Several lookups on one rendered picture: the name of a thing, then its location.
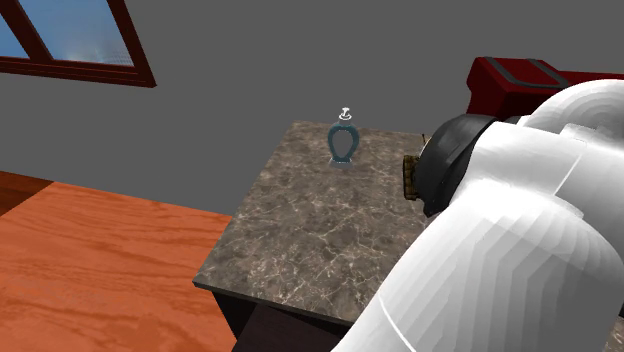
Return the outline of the brown patterned woven object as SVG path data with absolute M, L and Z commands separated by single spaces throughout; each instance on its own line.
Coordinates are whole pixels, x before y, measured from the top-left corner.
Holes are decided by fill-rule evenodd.
M 416 155 L 405 155 L 403 157 L 403 192 L 404 198 L 410 201 L 415 201 L 419 198 L 418 192 L 413 184 L 413 175 L 418 161 L 419 157 Z

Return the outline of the teal soap dispenser bottle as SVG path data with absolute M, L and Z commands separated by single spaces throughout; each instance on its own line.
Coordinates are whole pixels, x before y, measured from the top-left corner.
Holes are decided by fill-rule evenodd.
M 328 130 L 327 142 L 331 153 L 329 165 L 334 168 L 352 167 L 352 158 L 359 146 L 360 135 L 352 122 L 349 107 L 343 107 L 338 120 Z

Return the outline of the dark wood framed window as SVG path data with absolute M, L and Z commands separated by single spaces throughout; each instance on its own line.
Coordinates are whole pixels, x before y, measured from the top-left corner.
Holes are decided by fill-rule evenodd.
M 154 88 L 124 0 L 0 0 L 0 73 Z

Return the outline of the marble top dark table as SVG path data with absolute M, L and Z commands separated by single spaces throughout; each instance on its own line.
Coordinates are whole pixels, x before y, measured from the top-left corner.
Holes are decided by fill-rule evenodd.
M 339 169 L 327 134 L 316 122 L 287 129 L 194 277 L 232 352 L 331 352 L 428 224 L 403 191 L 420 135 L 364 128 Z

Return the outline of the dark red block grey trim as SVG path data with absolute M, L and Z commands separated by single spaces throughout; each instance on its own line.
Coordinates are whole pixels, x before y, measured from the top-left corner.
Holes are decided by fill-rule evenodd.
M 477 57 L 467 77 L 467 113 L 500 121 L 528 115 L 559 91 L 599 79 L 624 80 L 624 74 L 561 71 L 532 58 Z

